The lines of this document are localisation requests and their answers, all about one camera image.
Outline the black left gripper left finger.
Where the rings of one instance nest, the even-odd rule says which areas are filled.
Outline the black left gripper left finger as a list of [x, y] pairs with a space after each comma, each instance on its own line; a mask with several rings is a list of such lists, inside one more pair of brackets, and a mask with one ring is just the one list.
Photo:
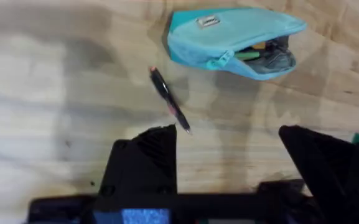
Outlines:
[[98, 194], [176, 194], [176, 152], [174, 124], [115, 141]]

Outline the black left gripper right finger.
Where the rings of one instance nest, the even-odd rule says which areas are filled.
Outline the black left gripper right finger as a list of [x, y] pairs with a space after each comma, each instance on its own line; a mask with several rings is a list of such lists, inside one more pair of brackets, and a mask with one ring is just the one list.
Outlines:
[[338, 202], [359, 198], [359, 142], [301, 126], [281, 126], [279, 137], [315, 197]]

